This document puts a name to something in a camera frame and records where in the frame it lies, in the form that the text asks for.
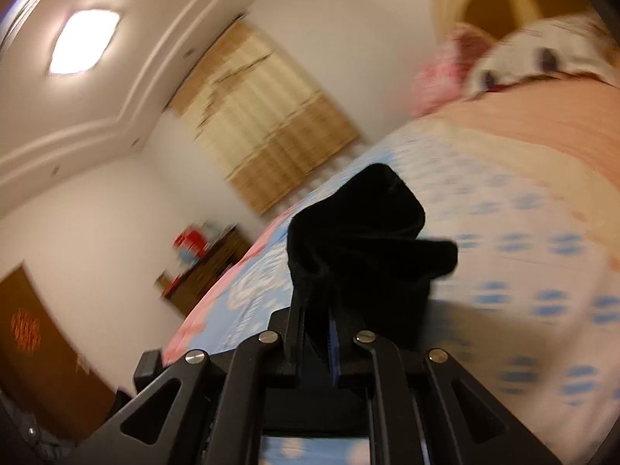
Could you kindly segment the brown wooden desk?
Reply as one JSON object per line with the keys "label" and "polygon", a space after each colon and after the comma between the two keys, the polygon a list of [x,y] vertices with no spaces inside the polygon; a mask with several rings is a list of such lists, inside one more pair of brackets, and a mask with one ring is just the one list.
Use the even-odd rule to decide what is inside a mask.
{"label": "brown wooden desk", "polygon": [[204,256],[167,284],[162,292],[162,299],[187,317],[226,271],[242,260],[249,249],[250,243],[238,227],[227,227]]}

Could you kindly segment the brown wooden door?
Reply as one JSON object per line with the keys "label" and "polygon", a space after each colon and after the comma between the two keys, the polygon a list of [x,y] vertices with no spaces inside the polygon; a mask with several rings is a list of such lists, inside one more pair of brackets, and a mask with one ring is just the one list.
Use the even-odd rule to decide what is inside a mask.
{"label": "brown wooden door", "polygon": [[86,439],[115,393],[64,337],[23,265],[1,280],[0,305],[2,391],[55,437]]}

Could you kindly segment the blue pink patterned bedspread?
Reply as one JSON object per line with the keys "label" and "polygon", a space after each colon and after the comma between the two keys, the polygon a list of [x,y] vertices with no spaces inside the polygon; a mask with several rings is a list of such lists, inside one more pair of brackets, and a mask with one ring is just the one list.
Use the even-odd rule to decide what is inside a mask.
{"label": "blue pink patterned bedspread", "polygon": [[619,92],[535,81],[456,102],[386,136],[304,198],[391,166],[425,208],[426,237],[459,249],[435,284],[444,348],[565,464],[586,464],[619,419]]}

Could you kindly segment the ceiling light panel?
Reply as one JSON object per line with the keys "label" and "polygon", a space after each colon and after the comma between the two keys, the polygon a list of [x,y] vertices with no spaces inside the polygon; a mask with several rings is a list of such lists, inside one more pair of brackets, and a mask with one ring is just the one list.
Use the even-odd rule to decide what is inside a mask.
{"label": "ceiling light panel", "polygon": [[60,32],[48,72],[53,76],[82,74],[93,68],[115,35],[121,15],[113,10],[79,10]]}

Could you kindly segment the black sweater garment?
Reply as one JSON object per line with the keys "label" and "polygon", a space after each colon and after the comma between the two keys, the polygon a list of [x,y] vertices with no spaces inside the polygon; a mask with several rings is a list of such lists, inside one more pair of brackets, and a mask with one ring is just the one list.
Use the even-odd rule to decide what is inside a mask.
{"label": "black sweater garment", "polygon": [[421,237],[424,226],[421,203],[381,163],[294,215],[288,265],[313,348],[360,330],[404,350],[420,347],[431,283],[458,264],[457,244]]}

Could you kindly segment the pink floral folded blanket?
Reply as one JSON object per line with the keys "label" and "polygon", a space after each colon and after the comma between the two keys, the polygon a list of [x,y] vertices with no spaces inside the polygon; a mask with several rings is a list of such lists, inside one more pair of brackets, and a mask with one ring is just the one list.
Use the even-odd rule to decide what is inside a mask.
{"label": "pink floral folded blanket", "polygon": [[468,23],[458,23],[416,75],[411,87],[414,118],[432,114],[462,97],[465,78],[496,39]]}

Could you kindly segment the white circle-patterned pillow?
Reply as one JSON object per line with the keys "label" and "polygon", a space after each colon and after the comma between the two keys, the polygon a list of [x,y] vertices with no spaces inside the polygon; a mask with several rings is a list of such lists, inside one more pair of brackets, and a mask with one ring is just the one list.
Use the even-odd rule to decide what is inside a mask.
{"label": "white circle-patterned pillow", "polygon": [[617,87],[618,51],[611,32],[592,10],[540,19],[496,42],[469,71],[463,95],[474,99],[547,77],[586,76]]}

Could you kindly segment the beige window curtain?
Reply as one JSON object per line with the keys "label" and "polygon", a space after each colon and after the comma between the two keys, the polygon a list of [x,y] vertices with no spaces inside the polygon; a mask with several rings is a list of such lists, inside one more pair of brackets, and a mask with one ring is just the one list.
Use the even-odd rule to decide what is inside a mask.
{"label": "beige window curtain", "polygon": [[243,20],[207,49],[168,107],[256,214],[359,138],[306,71]]}

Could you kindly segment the red gift bag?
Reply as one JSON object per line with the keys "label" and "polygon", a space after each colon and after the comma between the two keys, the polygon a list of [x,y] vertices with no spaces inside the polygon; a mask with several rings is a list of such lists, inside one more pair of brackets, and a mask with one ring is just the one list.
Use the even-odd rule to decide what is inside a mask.
{"label": "red gift bag", "polygon": [[173,247],[182,260],[191,262],[206,254],[208,241],[199,229],[189,226],[174,240]]}

